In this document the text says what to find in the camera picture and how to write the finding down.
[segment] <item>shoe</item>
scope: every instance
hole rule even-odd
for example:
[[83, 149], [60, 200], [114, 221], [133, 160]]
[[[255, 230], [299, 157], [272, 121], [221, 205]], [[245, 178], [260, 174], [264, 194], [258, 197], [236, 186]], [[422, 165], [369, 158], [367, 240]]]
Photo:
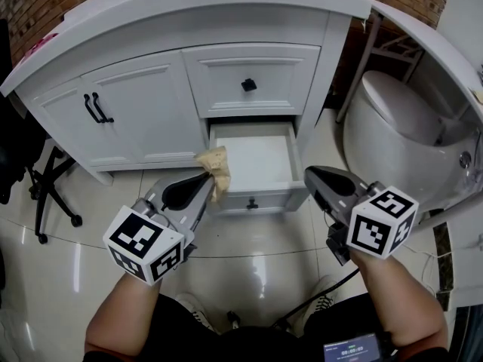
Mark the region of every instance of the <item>shoe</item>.
[[174, 300], [180, 303], [186, 310], [191, 312], [192, 316], [207, 329], [218, 333], [213, 326], [210, 325], [206, 318], [205, 309], [202, 304], [190, 293], [181, 293], [177, 295]]
[[[321, 293], [323, 290], [334, 286], [337, 282], [332, 280], [330, 275], [324, 276], [320, 281], [318, 281], [317, 285], [315, 286], [314, 290], [310, 294], [310, 296], [315, 296], [318, 293]], [[309, 320], [310, 315], [315, 314], [318, 311], [325, 310], [332, 305], [337, 303], [337, 295], [338, 290], [332, 291], [327, 295], [321, 296], [318, 299], [314, 300], [310, 303], [308, 309], [301, 314], [301, 316], [297, 319], [294, 325], [294, 332], [296, 336], [303, 335], [303, 328], [305, 324]]]

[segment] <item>phone screen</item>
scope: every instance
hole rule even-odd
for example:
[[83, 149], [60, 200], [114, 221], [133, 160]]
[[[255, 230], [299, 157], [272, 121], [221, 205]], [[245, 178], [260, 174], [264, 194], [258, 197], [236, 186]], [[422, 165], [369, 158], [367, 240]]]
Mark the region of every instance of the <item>phone screen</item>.
[[371, 362], [380, 359], [375, 334], [324, 345], [325, 362]]

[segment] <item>white marker cube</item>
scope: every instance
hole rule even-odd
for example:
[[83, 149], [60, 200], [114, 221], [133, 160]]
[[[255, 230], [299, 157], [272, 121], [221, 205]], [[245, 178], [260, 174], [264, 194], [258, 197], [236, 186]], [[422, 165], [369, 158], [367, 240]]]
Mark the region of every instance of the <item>white marker cube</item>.
[[126, 206], [103, 240], [119, 267], [150, 286], [183, 261], [183, 235]]
[[381, 259], [409, 237], [419, 204], [390, 186], [352, 209], [347, 245]]

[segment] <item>person's right arm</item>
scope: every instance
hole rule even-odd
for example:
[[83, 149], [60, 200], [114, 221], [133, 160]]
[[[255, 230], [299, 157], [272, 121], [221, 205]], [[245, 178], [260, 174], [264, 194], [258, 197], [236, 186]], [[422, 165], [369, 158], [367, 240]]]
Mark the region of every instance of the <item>person's right arm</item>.
[[400, 360], [429, 348], [448, 348], [448, 329], [438, 301], [392, 256], [386, 260], [351, 250], [377, 316], [391, 334]]

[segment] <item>drawer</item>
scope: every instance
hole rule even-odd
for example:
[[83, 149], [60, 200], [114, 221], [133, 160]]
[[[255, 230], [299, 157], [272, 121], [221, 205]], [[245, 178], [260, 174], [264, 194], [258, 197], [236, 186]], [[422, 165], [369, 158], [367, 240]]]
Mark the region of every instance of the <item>drawer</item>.
[[225, 146], [232, 176], [212, 214], [295, 211], [309, 191], [291, 123], [215, 124], [210, 148]]
[[319, 51], [271, 43], [183, 50], [199, 116], [301, 115]]

